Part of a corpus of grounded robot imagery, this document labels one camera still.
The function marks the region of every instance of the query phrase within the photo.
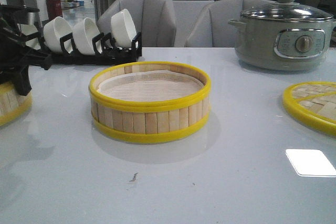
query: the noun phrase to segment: woven bamboo lid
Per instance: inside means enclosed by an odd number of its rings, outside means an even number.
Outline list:
[[[336,136],[336,82],[299,83],[283,94],[283,105],[294,118]]]

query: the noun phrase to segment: pot handle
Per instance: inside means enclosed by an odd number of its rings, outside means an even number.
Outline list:
[[[245,31],[246,29],[246,23],[241,22],[237,19],[229,19],[229,21],[227,22],[229,25],[235,26],[237,27],[240,31]]]

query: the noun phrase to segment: red object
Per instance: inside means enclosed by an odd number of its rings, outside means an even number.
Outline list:
[[[60,16],[63,17],[61,0],[46,0],[49,21]]]

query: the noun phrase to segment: white bowl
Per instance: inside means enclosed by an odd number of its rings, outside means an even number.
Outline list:
[[[92,39],[99,35],[99,29],[91,18],[85,18],[72,28],[72,36],[78,51],[83,55],[94,55]],[[100,41],[96,43],[97,50],[102,52]]]
[[[112,34],[117,46],[131,48],[132,40],[137,35],[135,25],[130,12],[124,9],[111,17]]]
[[[27,24],[17,24],[17,25],[21,29],[21,33],[23,33],[26,36],[38,32],[36,26],[34,25],[27,25]],[[26,46],[36,50],[41,49],[40,43],[37,38],[26,41]]]
[[[72,32],[69,23],[62,17],[56,17],[48,22],[43,28],[43,36],[46,41],[47,47],[55,53],[61,54],[61,44],[59,39]],[[71,41],[67,40],[64,47],[68,52],[72,51]]]

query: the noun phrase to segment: floor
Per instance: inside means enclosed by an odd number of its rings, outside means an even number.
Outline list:
[[[91,2],[91,0],[78,1],[84,1],[84,6],[62,9],[63,18],[69,22],[70,26],[74,26],[86,17],[91,18],[94,22],[96,22],[94,3]]]

